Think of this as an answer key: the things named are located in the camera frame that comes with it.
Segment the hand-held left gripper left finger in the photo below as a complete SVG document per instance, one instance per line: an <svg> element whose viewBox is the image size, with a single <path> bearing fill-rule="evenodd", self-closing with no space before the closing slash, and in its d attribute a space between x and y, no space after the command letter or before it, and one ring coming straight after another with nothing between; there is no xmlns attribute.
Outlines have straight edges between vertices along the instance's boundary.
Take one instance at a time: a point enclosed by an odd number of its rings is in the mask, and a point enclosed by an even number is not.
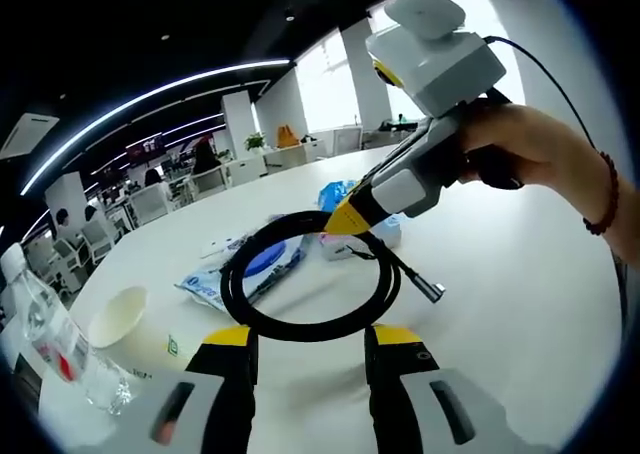
<svg viewBox="0 0 640 454"><path fill-rule="evenodd" d="M255 416L258 337L209 334L183 371L159 373L124 413L129 453L245 453Z"/></svg>

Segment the person's right hand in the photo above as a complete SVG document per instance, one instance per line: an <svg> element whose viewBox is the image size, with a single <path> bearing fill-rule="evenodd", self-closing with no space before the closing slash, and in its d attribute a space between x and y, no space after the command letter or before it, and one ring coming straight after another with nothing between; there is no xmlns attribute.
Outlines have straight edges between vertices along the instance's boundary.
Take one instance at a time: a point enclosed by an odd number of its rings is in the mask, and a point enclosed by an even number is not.
<svg viewBox="0 0 640 454"><path fill-rule="evenodd" d="M507 151L523 183L554 190L592 224L604 220L609 167L568 125L527 106L486 107L463 125L461 144L466 152L489 145Z"/></svg>

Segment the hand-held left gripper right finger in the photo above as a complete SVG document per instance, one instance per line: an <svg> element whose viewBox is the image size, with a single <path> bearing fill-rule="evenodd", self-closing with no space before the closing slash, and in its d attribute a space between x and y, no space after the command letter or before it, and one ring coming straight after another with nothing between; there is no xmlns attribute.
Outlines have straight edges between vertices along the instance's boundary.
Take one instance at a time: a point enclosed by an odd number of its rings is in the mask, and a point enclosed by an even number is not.
<svg viewBox="0 0 640 454"><path fill-rule="evenodd" d="M486 391L441 368L404 327L365 330L369 411L380 453L504 453L506 414Z"/></svg>

